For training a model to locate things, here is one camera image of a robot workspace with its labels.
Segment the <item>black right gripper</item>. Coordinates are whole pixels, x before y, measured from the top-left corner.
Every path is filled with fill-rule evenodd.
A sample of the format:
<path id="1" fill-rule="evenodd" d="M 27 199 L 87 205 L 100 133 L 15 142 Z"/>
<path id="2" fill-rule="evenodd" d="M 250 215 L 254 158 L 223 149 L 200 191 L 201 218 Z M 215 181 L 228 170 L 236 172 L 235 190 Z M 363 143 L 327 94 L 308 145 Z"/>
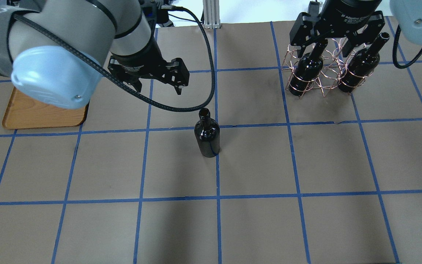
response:
<path id="1" fill-rule="evenodd" d="M 360 44 L 371 44 L 385 25 L 380 0 L 325 0 L 318 16 L 301 12 L 290 30 L 290 44 L 297 46 L 297 58 L 321 39 L 346 37 L 342 57 Z"/>

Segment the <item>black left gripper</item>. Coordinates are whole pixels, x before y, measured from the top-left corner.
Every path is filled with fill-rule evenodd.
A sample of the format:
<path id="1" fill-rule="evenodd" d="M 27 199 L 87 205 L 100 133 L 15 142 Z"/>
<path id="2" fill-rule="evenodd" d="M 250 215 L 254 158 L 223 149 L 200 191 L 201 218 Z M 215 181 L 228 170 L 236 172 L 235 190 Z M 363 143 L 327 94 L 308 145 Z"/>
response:
<path id="1" fill-rule="evenodd" d="M 182 87 L 189 85 L 189 70 L 181 58 L 174 58 L 171 62 L 160 62 L 159 65 L 124 66 L 114 56 L 108 62 L 109 72 L 123 83 L 131 85 L 136 92 L 142 92 L 142 82 L 139 79 L 159 80 L 172 85 L 177 95 L 182 94 Z"/>

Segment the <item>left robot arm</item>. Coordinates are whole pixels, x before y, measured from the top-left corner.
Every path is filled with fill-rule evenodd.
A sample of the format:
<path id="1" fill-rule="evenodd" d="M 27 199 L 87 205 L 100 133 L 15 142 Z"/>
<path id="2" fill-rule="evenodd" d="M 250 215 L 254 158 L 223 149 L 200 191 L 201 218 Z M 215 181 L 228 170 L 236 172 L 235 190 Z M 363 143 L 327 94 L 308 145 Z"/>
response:
<path id="1" fill-rule="evenodd" d="M 111 54 L 109 73 L 141 92 L 141 79 L 189 85 L 181 58 L 164 60 L 144 0 L 22 0 L 0 4 L 0 76 L 23 94 L 64 109 L 86 106 Z"/>

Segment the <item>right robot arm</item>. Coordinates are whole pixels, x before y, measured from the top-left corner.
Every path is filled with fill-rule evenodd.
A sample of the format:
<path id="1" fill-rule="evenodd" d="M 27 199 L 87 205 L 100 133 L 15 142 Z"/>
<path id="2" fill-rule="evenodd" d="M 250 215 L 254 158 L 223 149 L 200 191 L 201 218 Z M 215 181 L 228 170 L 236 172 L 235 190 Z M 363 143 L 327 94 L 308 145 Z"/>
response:
<path id="1" fill-rule="evenodd" d="M 327 0 L 320 7 L 309 3 L 308 12 L 298 15 L 289 33 L 290 45 L 300 47 L 298 57 L 306 47 L 323 39 L 346 38 L 343 57 L 363 44 L 370 45 L 385 25 L 380 0 Z M 390 10 L 396 17 L 405 38 L 422 46 L 422 0 L 392 0 Z"/>

